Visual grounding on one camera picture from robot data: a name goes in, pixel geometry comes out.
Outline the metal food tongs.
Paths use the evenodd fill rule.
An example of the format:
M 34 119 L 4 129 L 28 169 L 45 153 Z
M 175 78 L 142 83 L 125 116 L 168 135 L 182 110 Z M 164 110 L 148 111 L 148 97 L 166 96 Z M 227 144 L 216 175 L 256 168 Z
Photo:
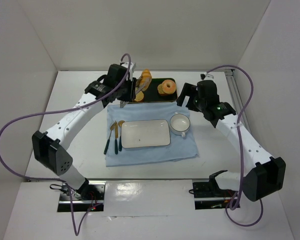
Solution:
M 152 81 L 152 76 L 149 73 L 145 73 L 138 79 L 133 78 L 132 80 L 132 85 L 128 89 L 128 93 L 120 100 L 120 108 L 124 108 L 128 103 L 138 102 L 139 99 L 143 99 L 144 95 L 142 92 L 148 89 Z

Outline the golden bread roll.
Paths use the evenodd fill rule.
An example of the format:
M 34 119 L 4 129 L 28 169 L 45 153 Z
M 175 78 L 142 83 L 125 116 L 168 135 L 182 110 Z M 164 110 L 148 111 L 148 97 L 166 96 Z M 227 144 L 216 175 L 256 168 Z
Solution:
M 150 71 L 148 69 L 143 70 L 141 74 L 141 80 L 139 83 L 139 86 L 143 92 L 148 89 L 149 85 L 151 84 L 151 81 L 152 75 Z

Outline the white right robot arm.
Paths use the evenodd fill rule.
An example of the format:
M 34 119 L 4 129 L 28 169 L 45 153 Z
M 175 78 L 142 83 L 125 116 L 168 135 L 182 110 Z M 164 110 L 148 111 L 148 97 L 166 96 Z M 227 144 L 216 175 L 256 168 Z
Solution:
M 283 187 L 285 161 L 262 148 L 239 121 L 233 107 L 220 102 L 217 86 L 212 80 L 202 80 L 196 85 L 185 83 L 176 100 L 178 106 L 182 106 L 185 97 L 189 97 L 186 108 L 203 113 L 243 157 L 243 173 L 221 170 L 209 176 L 208 182 L 214 192 L 242 190 L 250 201 L 255 202 Z

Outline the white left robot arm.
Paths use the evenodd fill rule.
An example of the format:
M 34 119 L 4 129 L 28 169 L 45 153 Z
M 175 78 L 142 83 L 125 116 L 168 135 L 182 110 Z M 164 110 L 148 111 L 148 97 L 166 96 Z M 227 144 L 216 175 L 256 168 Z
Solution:
M 92 188 L 89 180 L 74 166 L 67 149 L 82 128 L 109 103 L 116 99 L 123 102 L 132 100 L 136 86 L 134 70 L 134 63 L 110 65 L 107 74 L 86 87 L 84 94 L 68 114 L 47 131 L 36 131 L 32 135 L 35 159 L 54 172 L 82 198 Z

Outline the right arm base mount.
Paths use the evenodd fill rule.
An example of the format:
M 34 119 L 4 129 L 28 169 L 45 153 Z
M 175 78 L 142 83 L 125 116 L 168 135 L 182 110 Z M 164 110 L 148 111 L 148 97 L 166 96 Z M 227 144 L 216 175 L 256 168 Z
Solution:
M 235 191 L 214 190 L 208 181 L 194 181 L 188 191 L 194 198 L 195 210 L 225 209 Z

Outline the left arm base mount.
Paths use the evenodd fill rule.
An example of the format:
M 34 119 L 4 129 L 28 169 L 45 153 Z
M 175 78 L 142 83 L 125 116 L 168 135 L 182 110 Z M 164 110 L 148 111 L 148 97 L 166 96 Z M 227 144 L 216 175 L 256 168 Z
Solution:
M 49 188 L 59 192 L 57 212 L 71 212 L 70 193 L 67 186 L 65 184 L 60 185 L 53 183 L 49 186 Z M 91 180 L 89 182 L 88 191 L 84 196 L 81 196 L 79 193 L 71 190 L 73 211 L 86 212 L 88 208 L 91 208 L 91 212 L 103 212 L 105 188 L 105 181 Z

